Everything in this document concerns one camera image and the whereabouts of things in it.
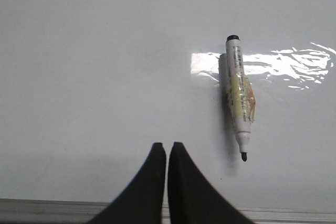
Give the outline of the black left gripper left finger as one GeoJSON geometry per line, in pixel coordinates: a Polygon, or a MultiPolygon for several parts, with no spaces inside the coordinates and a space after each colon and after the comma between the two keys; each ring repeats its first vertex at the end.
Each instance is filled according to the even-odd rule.
{"type": "Polygon", "coordinates": [[[166,153],[162,143],[150,152],[122,193],[88,223],[161,223],[166,153]]]}

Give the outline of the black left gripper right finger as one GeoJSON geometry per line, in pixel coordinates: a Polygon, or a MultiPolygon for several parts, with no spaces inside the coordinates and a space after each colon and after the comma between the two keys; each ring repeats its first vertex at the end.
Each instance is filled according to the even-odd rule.
{"type": "Polygon", "coordinates": [[[170,153],[167,193],[171,223],[252,223],[208,182],[181,142],[170,153]]]}

